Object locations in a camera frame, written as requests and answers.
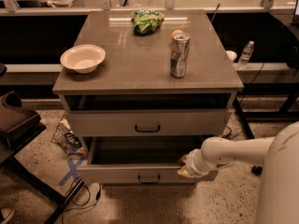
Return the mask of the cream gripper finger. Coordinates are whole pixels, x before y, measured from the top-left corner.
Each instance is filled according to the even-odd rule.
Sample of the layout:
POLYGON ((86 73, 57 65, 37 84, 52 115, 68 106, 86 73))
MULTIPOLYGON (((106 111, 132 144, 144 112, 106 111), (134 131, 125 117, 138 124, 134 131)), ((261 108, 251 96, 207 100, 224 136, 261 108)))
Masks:
POLYGON ((188 155, 185 154, 183 155, 179 160, 178 160, 178 165, 179 166, 184 166, 187 162, 187 159, 188 159, 188 155))
POLYGON ((177 173, 186 178, 193 178, 193 174, 189 173, 185 167, 182 167, 179 170, 177 170, 177 173))

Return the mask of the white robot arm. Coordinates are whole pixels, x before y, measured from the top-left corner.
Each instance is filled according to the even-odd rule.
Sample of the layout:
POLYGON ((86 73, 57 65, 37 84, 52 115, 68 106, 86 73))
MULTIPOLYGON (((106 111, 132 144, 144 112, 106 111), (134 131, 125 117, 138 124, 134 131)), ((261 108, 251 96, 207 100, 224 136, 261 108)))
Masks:
POLYGON ((299 122, 274 137, 210 137, 180 159, 178 174, 200 178, 235 161, 263 168, 256 224, 299 224, 299 122))

